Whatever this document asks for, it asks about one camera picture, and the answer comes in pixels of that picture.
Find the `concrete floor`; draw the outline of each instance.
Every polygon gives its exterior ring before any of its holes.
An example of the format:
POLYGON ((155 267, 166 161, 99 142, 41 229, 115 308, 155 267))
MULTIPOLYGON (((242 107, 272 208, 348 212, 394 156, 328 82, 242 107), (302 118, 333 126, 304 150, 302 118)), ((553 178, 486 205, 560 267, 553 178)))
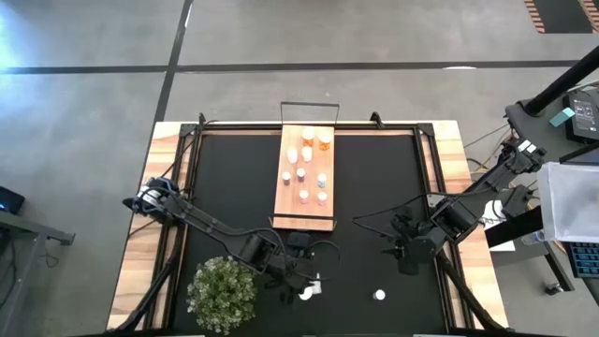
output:
MULTIPOLYGON (((166 65, 183 0, 8 0, 0 68, 166 65)), ((540 35, 520 0, 197 0, 180 65, 282 62, 568 60, 598 35, 540 35)), ((340 119, 453 119, 464 143, 504 123, 504 106, 563 68, 178 74, 165 120, 276 120, 282 100, 340 103, 340 119)), ((24 216, 77 232, 26 303, 22 335, 102 331, 163 74, 0 75, 0 185, 24 216)), ((289 119, 330 119, 314 110, 289 119)), ((484 160, 494 135, 466 153, 484 160)), ((599 314, 583 284, 546 297, 544 260, 497 268, 510 325, 589 336, 599 314)))

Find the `potted plant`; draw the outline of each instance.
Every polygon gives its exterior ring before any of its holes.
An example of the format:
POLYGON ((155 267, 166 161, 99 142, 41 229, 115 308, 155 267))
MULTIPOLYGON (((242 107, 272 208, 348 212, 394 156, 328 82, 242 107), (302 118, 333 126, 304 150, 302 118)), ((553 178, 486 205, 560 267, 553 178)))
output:
POLYGON ((193 282, 187 287, 188 313, 207 330, 225 335, 255 316, 254 273, 233 260, 215 257, 197 265, 193 282))

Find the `white object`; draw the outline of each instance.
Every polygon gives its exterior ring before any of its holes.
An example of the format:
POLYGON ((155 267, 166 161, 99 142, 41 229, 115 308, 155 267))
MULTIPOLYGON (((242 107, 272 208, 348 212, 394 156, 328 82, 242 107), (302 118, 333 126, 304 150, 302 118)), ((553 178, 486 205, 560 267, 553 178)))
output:
POLYGON ((299 199, 301 200, 301 203, 308 202, 308 191, 306 191, 306 190, 299 191, 299 199))
POLYGON ((318 174, 318 187, 325 188, 327 182, 327 175, 325 173, 318 174))
POLYGON ((290 164, 298 162, 298 150, 296 150, 296 148, 290 147, 287 149, 287 160, 290 164))
POLYGON ((312 160, 312 148, 310 146, 302 147, 301 156, 304 162, 309 163, 312 160))
POLYGON ((322 293, 322 287, 320 285, 320 272, 316 273, 316 280, 317 281, 310 281, 310 283, 312 284, 312 292, 315 295, 322 293))
POLYGON ((384 300, 385 299, 385 291, 378 289, 374 291, 373 299, 375 300, 384 300))
POLYGON ((299 294, 299 299, 300 300, 309 300, 313 293, 314 293, 314 291, 312 290, 312 287, 308 286, 303 289, 303 292, 301 294, 299 294))
POLYGON ((327 194, 325 192, 318 193, 318 205, 322 206, 327 202, 327 194))
MULTIPOLYGON (((493 228, 499 224, 501 224, 504 219, 500 219, 497 215, 502 216, 502 209, 504 205, 500 200, 492 200, 485 205, 485 212, 483 216, 481 216, 480 220, 485 224, 485 230, 489 228, 493 228)), ((516 251, 516 246, 514 242, 505 242, 499 245, 496 245, 489 249, 491 252, 514 252, 516 251)))
POLYGON ((296 174, 298 175, 298 181, 301 183, 303 182, 303 179, 306 176, 306 170, 303 168, 298 168, 296 174))
POLYGON ((545 240, 599 243, 599 167, 546 163, 536 179, 545 240))
POLYGON ((281 174, 281 178, 283 178, 283 183, 285 183, 285 186, 287 186, 291 182, 291 173, 283 172, 283 174, 281 174))
POLYGON ((520 238, 522 240, 522 243, 526 244, 526 245, 533 245, 536 243, 541 243, 545 240, 545 233, 543 232, 543 229, 541 230, 537 230, 533 233, 530 234, 526 234, 523 237, 520 238))

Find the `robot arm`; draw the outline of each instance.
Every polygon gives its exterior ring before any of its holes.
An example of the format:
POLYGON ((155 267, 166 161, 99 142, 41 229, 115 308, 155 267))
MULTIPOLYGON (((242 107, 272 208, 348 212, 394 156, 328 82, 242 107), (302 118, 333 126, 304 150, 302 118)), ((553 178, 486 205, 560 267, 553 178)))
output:
POLYGON ((281 237, 269 227, 239 231, 195 207, 181 196, 177 186, 165 178, 152 178, 136 198, 124 200, 134 212, 151 216, 161 224, 186 224, 220 242, 245 267, 284 280, 301 292, 314 278, 314 263, 308 256, 291 256, 281 237), (270 240, 260 232, 270 232, 270 240))

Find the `wooden tray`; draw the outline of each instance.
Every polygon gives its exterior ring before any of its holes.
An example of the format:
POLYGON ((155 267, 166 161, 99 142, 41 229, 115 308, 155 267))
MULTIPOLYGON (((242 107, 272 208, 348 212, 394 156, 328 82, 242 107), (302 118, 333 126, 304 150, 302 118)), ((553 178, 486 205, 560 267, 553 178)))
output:
POLYGON ((334 127, 315 126, 314 145, 312 147, 312 160, 305 163, 301 157, 301 148, 303 147, 303 138, 301 133, 305 126, 303 125, 283 125, 281 134, 281 151, 279 153, 279 172, 277 177, 277 191, 274 201, 275 216, 272 219, 272 226, 275 228, 286 229, 304 229, 304 230, 333 230, 333 182, 335 181, 334 158, 335 158, 335 138, 334 127), (322 151, 319 148, 318 135, 320 132, 329 132, 332 135, 329 149, 322 151), (298 162, 290 164, 287 160, 287 149, 295 147, 298 150, 298 162), (303 183, 298 182, 296 170, 304 168, 306 176, 303 183), (291 183, 285 186, 281 178, 283 172, 291 174, 291 183), (318 174, 325 173, 327 182, 325 188, 318 187, 318 174), (300 201, 300 191, 306 190, 309 193, 308 202, 302 204, 300 201), (318 193, 325 192, 328 195, 324 205, 318 205, 318 193), (292 214, 299 216, 322 216, 328 219, 308 219, 291 218, 276 216, 276 214, 292 214))

